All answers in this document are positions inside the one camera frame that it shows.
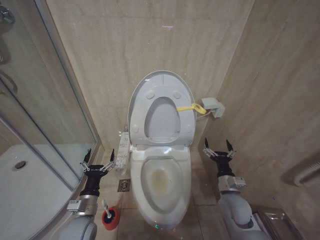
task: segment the white toilet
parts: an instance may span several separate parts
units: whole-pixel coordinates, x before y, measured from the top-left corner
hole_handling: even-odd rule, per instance
[[[176,108],[194,102],[184,80],[169,71],[147,75],[130,100],[131,186],[140,213],[157,229],[173,229],[189,205],[196,114]]]

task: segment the floor drain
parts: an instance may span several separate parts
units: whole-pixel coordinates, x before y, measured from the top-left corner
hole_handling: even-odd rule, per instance
[[[118,192],[130,191],[130,179],[122,179],[119,181]]]
[[[19,161],[16,165],[14,165],[14,170],[20,170],[27,165],[26,161]]]

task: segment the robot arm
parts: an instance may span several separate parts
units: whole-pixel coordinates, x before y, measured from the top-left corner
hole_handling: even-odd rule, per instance
[[[252,215],[249,203],[240,196],[239,189],[246,185],[243,177],[236,177],[229,166],[235,151],[229,141],[226,141],[228,152],[212,151],[205,139],[203,152],[218,168],[218,188],[221,198],[218,201],[219,210],[232,240],[268,240],[261,231]]]
[[[115,150],[112,151],[110,162],[106,165],[88,166],[86,158],[80,165],[87,176],[84,189],[78,200],[70,200],[67,210],[77,216],[61,232],[59,240],[94,240],[97,234],[97,225],[94,217],[98,208],[100,179],[116,165]]]

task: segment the yellow strap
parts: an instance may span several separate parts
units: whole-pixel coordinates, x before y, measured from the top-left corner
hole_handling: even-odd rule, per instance
[[[180,106],[176,108],[177,111],[196,110],[200,114],[206,114],[206,110],[199,104],[193,103],[191,106]]]

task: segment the corner wall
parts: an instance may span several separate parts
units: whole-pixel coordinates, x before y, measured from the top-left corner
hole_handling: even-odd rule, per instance
[[[224,116],[198,146],[207,137],[224,151],[228,139],[243,197],[284,209],[306,239],[320,239],[320,184],[298,188],[292,170],[320,159],[319,43],[320,1],[256,0],[218,94]],[[215,164],[202,161],[215,185]]]

